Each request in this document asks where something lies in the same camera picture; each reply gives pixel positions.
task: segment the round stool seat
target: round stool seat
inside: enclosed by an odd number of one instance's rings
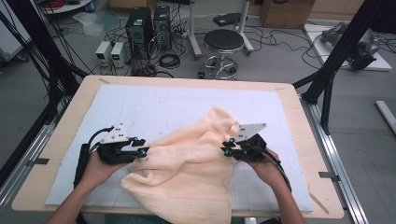
[[[214,30],[205,35],[205,44],[207,48],[222,52],[234,53],[244,46],[244,38],[235,31]]]

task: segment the lab floor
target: lab floor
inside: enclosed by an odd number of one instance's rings
[[[108,17],[107,12],[98,12],[106,17],[107,26],[117,27],[118,20]],[[73,22],[73,14],[64,14],[60,18],[61,27],[65,30],[65,39],[94,74],[107,71],[99,68],[95,51],[105,34],[85,36],[82,26]],[[205,49],[203,37],[211,29],[219,29],[212,21],[213,16],[196,19],[195,32],[204,56],[194,59],[188,40],[182,44],[186,51],[180,56],[180,66],[171,69],[177,78],[198,78],[198,70],[206,57],[214,53]],[[334,25],[334,21],[312,21],[322,25]],[[245,31],[257,51],[247,54],[244,51],[230,56],[239,65],[237,81],[282,82],[293,83],[307,77],[320,67],[321,63],[302,30],[267,29],[260,26],[257,17],[249,17],[249,26]],[[267,45],[261,45],[261,39]],[[55,39],[61,52],[64,53],[60,39]],[[332,92],[330,114],[330,132],[332,140],[340,154],[341,160],[360,200],[364,213],[370,223],[394,223],[396,220],[396,137],[388,126],[375,101],[382,100],[390,111],[396,114],[396,55],[385,50],[380,55],[393,69],[388,72],[352,71],[340,69],[335,77]],[[85,65],[73,53],[77,66],[88,71]],[[119,74],[129,74],[130,70],[118,70]],[[309,84],[297,90],[304,93]],[[46,88],[40,75],[31,62],[21,63],[16,60],[0,67],[0,145],[2,157],[0,165],[6,162],[9,155],[22,140],[35,119],[47,104]],[[0,223],[43,223],[49,213],[29,213],[12,210],[8,202],[0,215]],[[105,215],[88,214],[90,223],[105,223]],[[342,219],[314,219],[308,223],[353,223],[346,210]]]

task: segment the peach towel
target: peach towel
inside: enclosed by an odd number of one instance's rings
[[[147,157],[131,163],[121,186],[169,222],[230,223],[227,181],[234,160],[220,147],[238,128],[233,116],[214,107],[196,124],[151,143]]]

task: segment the human hand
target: human hand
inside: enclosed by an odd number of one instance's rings
[[[269,148],[267,148],[267,150],[277,160],[279,160],[279,156],[273,150]],[[262,161],[247,161],[247,164],[250,165],[256,172],[257,176],[271,188],[278,186],[279,184],[286,184],[277,167],[268,159],[265,158]]]
[[[111,175],[118,171],[124,164],[109,165],[99,158],[98,153],[95,151],[91,154],[88,160],[87,167],[85,168],[84,175],[79,182],[79,185],[84,188],[93,190],[99,185],[107,181]]]

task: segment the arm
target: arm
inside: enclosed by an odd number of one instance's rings
[[[277,159],[276,153],[270,149],[271,152]],[[274,191],[276,200],[280,210],[280,219],[282,224],[300,224],[306,223],[303,215],[301,214],[297,203],[294,201],[293,196],[283,179],[282,174],[270,161],[260,161],[260,162],[248,162],[253,170],[256,172],[257,176],[266,184],[268,184]]]
[[[100,160],[97,152],[93,152],[81,181],[46,221],[46,224],[75,223],[78,213],[90,193],[124,165],[107,165]]]

